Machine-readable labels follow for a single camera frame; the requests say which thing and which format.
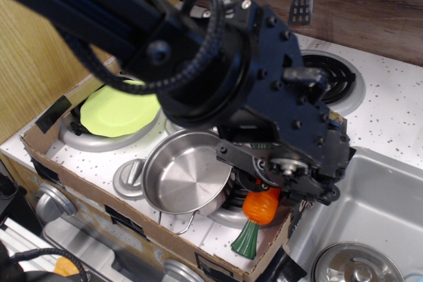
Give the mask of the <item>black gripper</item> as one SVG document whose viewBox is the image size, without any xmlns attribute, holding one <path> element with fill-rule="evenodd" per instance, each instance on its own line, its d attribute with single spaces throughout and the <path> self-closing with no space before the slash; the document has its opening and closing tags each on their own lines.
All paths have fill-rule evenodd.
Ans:
<svg viewBox="0 0 423 282">
<path fill-rule="evenodd" d="M 220 141 L 215 146 L 216 159 L 235 168 L 238 183 L 248 192 L 280 188 L 279 205 L 292 207 L 308 201 L 330 205 L 340 197 L 333 181 L 318 182 L 304 162 L 287 158 L 256 158 L 243 145 Z"/>
</svg>

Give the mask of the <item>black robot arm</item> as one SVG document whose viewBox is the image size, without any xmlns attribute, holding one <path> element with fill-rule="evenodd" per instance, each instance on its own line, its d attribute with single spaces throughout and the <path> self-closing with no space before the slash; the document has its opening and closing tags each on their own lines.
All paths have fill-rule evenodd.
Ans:
<svg viewBox="0 0 423 282">
<path fill-rule="evenodd" d="M 104 84 L 154 94 L 168 119 L 215 127 L 222 156 L 264 162 L 291 201 L 338 199 L 350 160 L 346 120 L 323 102 L 327 74 L 306 67 L 297 38 L 253 0 L 15 0 L 47 18 Z"/>
</svg>

